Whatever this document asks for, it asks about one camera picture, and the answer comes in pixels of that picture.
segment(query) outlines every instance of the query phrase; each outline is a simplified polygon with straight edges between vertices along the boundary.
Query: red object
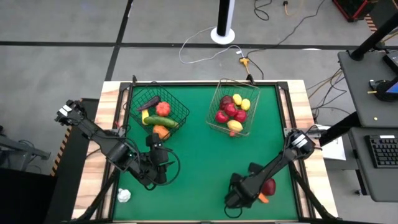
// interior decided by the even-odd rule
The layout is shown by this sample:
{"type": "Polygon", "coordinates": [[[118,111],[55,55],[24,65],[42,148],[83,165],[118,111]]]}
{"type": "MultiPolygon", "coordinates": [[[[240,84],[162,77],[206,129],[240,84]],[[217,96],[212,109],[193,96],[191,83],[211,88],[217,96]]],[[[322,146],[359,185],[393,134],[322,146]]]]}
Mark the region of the red object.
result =
{"type": "Polygon", "coordinates": [[[359,4],[347,0],[333,0],[333,2],[348,22],[363,20],[377,3],[377,1],[370,0],[363,0],[363,2],[359,2],[359,4]]]}
{"type": "Polygon", "coordinates": [[[228,116],[235,116],[236,113],[238,112],[238,109],[236,108],[236,106],[235,106],[234,103],[228,103],[228,104],[225,106],[224,111],[225,111],[225,113],[226,113],[228,116]]]}
{"type": "Polygon", "coordinates": [[[159,116],[167,116],[171,112],[170,105],[166,102],[160,102],[156,105],[156,114],[159,116]]]}
{"type": "Polygon", "coordinates": [[[229,120],[229,117],[227,114],[224,113],[224,111],[219,110],[216,113],[216,121],[219,123],[225,123],[229,120]]]}
{"type": "Polygon", "coordinates": [[[276,183],[275,180],[270,178],[264,182],[262,186],[261,193],[265,196],[273,196],[276,190],[276,183]]]}
{"type": "Polygon", "coordinates": [[[233,102],[234,102],[234,100],[232,99],[231,96],[227,95],[227,96],[222,97],[222,99],[220,100],[220,110],[224,110],[225,106],[228,103],[233,103],[233,102]]]}
{"type": "Polygon", "coordinates": [[[244,110],[238,110],[238,112],[234,116],[234,119],[236,121],[239,121],[240,123],[243,123],[246,120],[246,118],[248,118],[248,114],[244,110]]]}

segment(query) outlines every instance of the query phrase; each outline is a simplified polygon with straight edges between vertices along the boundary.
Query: white pedestal base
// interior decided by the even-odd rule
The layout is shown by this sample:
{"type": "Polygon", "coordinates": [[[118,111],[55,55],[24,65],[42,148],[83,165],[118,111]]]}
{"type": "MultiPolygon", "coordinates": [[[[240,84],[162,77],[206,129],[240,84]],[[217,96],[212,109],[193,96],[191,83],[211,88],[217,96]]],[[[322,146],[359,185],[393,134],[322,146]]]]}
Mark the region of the white pedestal base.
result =
{"type": "Polygon", "coordinates": [[[217,34],[217,27],[211,31],[211,39],[216,42],[217,44],[230,44],[235,39],[235,32],[230,29],[229,34],[225,37],[222,37],[217,34]]]}

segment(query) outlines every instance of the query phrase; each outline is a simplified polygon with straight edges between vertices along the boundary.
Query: wooden table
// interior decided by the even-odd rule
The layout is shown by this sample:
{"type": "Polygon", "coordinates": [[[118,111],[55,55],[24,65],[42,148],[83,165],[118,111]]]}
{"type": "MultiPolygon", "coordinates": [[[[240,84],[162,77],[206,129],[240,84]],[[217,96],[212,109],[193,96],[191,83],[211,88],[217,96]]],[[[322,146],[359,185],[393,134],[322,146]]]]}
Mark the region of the wooden table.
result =
{"type": "MultiPolygon", "coordinates": [[[[310,103],[308,101],[307,92],[303,80],[282,80],[288,82],[290,100],[292,102],[295,122],[298,128],[309,128],[312,126],[313,117],[310,109],[310,103]]],[[[277,82],[276,80],[261,80],[257,82],[277,82]]],[[[119,94],[119,86],[121,82],[104,82],[103,89],[101,92],[101,98],[99,99],[98,110],[95,118],[95,123],[103,129],[111,129],[113,125],[113,119],[115,114],[116,102],[119,94]]],[[[287,101],[284,94],[281,92],[283,107],[287,108],[287,101]]],[[[127,94],[123,97],[123,104],[127,100],[127,94]]],[[[284,110],[285,120],[287,126],[290,125],[289,112],[284,110]]],[[[119,123],[122,123],[124,118],[124,110],[122,110],[119,123]]],[[[98,145],[95,142],[90,142],[88,153],[96,150],[98,145]]],[[[73,211],[72,218],[79,217],[91,204],[100,191],[103,171],[105,167],[105,157],[101,153],[96,153],[90,156],[85,162],[83,174],[80,181],[78,195],[75,202],[75,208],[73,211]]],[[[305,160],[305,168],[307,170],[308,181],[310,188],[315,196],[319,199],[321,204],[335,217],[337,217],[337,211],[335,207],[335,201],[330,188],[328,174],[326,172],[325,163],[323,161],[323,155],[320,150],[315,152],[305,160]]],[[[300,189],[300,200],[303,207],[303,215],[308,217],[307,201],[304,197],[304,193],[300,189]]],[[[104,203],[104,211],[108,211],[110,200],[110,191],[107,194],[104,203]]]]}

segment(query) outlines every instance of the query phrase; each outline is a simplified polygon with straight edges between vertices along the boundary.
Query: cucumber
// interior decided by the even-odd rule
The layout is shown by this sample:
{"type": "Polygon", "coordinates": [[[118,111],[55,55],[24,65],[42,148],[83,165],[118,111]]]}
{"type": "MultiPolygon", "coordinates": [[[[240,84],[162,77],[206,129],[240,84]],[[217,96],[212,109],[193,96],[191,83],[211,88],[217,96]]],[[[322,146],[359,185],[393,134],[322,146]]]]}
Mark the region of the cucumber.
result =
{"type": "Polygon", "coordinates": [[[164,118],[157,115],[152,115],[147,118],[144,118],[144,122],[146,124],[153,124],[153,125],[163,125],[168,128],[175,128],[178,126],[178,123],[173,121],[170,118],[164,118]]]}

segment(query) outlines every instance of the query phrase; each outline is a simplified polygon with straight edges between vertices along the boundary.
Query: black pole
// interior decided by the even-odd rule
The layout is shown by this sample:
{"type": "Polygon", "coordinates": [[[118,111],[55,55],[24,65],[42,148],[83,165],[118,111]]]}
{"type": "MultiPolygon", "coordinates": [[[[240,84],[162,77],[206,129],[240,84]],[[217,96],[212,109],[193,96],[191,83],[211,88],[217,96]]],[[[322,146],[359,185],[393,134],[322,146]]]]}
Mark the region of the black pole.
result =
{"type": "Polygon", "coordinates": [[[379,43],[386,35],[398,26],[398,12],[396,12],[375,33],[367,38],[354,52],[350,54],[353,60],[362,60],[363,55],[379,43]]]}
{"type": "Polygon", "coordinates": [[[230,0],[220,0],[220,6],[218,8],[218,23],[217,23],[217,34],[225,37],[226,35],[226,23],[228,21],[228,10],[230,0]]]}

